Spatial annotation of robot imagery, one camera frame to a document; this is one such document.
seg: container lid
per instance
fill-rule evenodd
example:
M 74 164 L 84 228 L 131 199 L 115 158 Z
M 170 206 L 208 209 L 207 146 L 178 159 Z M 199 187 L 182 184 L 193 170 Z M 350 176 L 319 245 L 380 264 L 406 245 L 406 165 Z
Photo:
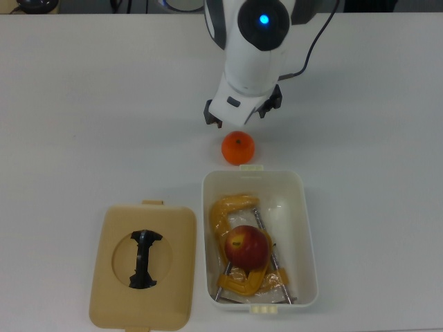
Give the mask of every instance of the container lid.
M 106 213 L 89 317 L 98 327 L 174 331 L 189 320 L 196 219 L 163 202 L 116 205 Z

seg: apple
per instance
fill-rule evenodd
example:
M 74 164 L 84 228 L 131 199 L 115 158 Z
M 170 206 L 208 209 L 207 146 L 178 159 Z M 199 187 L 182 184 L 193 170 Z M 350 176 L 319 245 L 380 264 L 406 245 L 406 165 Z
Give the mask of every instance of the apple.
M 224 244 L 226 258 L 246 271 L 263 268 L 269 260 L 269 242 L 258 228 L 241 225 L 226 235 Z

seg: plastic box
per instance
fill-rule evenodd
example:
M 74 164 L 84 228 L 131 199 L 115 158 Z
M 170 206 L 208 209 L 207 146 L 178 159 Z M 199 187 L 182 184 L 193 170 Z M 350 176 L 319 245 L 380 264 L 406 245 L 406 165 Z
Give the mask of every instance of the plastic box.
M 318 297 L 318 282 L 305 194 L 300 177 L 294 172 L 216 171 L 203 182 L 204 244 L 206 289 L 210 301 L 220 309 L 277 313 L 312 305 Z M 286 270 L 289 290 L 297 300 L 293 304 L 216 302 L 217 280 L 225 266 L 209 221 L 213 204 L 227 195 L 252 194 L 260 200 L 260 212 L 266 229 L 276 243 L 276 252 Z

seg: cable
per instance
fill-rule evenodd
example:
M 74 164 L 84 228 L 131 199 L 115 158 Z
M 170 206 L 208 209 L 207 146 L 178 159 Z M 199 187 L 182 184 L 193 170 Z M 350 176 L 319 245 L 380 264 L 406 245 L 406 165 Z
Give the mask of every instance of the cable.
M 15 12 L 18 12 L 20 10 L 20 6 L 17 6 L 16 8 L 14 8 L 13 10 L 11 10 L 11 12 L 9 13 L 9 15 L 14 14 Z
M 309 58 L 311 57 L 312 50 L 314 49 L 314 46 L 316 45 L 316 42 L 318 41 L 318 38 L 320 38 L 320 36 L 323 33 L 323 31 L 325 31 L 327 25 L 332 20 L 332 17 L 334 16 L 335 12 L 337 11 L 339 3 L 340 3 L 340 0 L 336 0 L 334 9 L 332 10 L 331 15 L 327 18 L 327 21 L 325 22 L 323 27 L 318 32 L 318 34 L 315 37 L 314 41 L 312 42 L 311 47 L 309 48 L 309 51 L 307 53 L 306 60 L 305 60 L 305 65 L 303 66 L 303 68 L 300 71 L 298 71 L 297 73 L 285 74 L 285 75 L 280 76 L 278 78 L 279 81 L 287 80 L 288 78 L 293 78 L 295 76 L 299 76 L 299 75 L 303 74 L 303 72 L 306 70 L 307 63 L 309 62 Z
M 132 0 L 127 0 L 127 9 L 126 13 L 131 14 Z

